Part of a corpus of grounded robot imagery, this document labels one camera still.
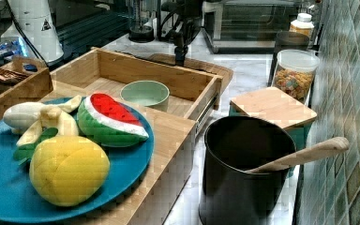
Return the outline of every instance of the wooden spoon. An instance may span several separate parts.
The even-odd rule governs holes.
[[[281,157],[258,168],[245,171],[246,173],[269,173],[305,164],[322,158],[329,158],[349,149],[349,141],[343,137],[336,137],[325,142],[317,143],[309,148]]]

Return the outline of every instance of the toy food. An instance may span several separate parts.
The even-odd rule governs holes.
[[[49,203],[74,206],[102,186],[109,169],[110,161],[96,143],[79,136],[56,136],[37,146],[29,176]]]
[[[142,123],[106,94],[93,94],[78,109],[78,125],[87,138],[105,146],[130,146],[148,139]]]
[[[45,105],[40,109],[38,120],[17,141],[17,146],[34,143],[42,134],[42,128],[57,128],[58,136],[78,136],[77,122],[56,105]]]
[[[8,108],[4,113],[4,122],[12,128],[13,133],[24,133],[39,118],[40,109],[45,104],[24,102]]]
[[[81,104],[82,97],[76,96],[71,100],[57,104],[62,111],[71,113]],[[45,104],[40,102],[24,102],[8,108],[3,116],[5,124],[12,128],[15,134],[22,134],[29,129],[40,116],[40,110]]]

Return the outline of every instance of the kitchen counter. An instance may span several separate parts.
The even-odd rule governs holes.
[[[140,57],[148,57],[154,53],[174,55],[175,46],[171,43],[152,41],[134,43],[128,36],[120,37],[103,47],[110,51],[131,53]],[[214,111],[197,136],[194,153],[193,170],[181,194],[174,204],[165,225],[199,225],[198,205],[203,180],[203,161],[205,154],[204,132],[209,124],[218,118],[227,116],[230,110],[230,99],[246,92],[255,91],[267,86],[271,67],[271,54],[212,54],[208,49],[201,32],[188,46],[186,58],[223,66],[233,70],[232,80],[220,98],[218,111]],[[274,211],[269,215],[268,224],[292,224],[294,199],[299,168],[293,176],[286,179]]]

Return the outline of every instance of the wooden lid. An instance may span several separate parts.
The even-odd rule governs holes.
[[[317,117],[309,107],[276,87],[233,97],[231,105],[240,113],[267,120],[284,129],[308,124]]]

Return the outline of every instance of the glass jar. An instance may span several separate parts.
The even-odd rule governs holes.
[[[305,103],[320,59],[312,52],[283,50],[277,54],[273,86]]]

